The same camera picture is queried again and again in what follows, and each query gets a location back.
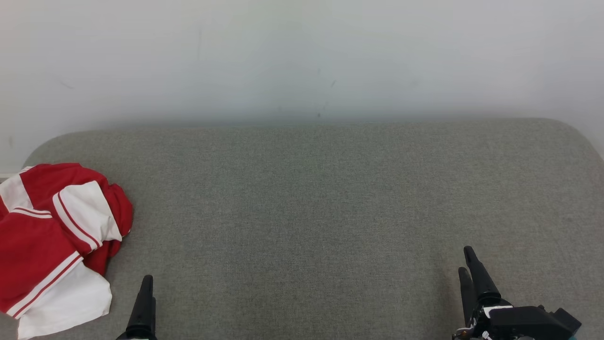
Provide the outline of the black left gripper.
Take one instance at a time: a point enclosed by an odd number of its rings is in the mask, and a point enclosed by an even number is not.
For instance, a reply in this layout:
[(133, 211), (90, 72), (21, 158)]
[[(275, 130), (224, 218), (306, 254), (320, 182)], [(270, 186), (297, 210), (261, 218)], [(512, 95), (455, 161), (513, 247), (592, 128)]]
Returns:
[(145, 275), (124, 333), (117, 340), (157, 340), (156, 299), (153, 296), (153, 276)]

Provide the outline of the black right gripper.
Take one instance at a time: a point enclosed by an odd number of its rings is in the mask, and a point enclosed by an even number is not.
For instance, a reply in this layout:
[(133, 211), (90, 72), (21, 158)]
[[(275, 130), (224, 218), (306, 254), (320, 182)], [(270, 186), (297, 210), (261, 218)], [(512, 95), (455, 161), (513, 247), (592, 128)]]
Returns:
[(491, 327), (490, 312), (512, 308), (494, 284), (483, 263), (471, 246), (464, 246), (466, 267), (459, 267), (460, 296), (465, 326), (457, 329), (453, 340), (484, 340)]

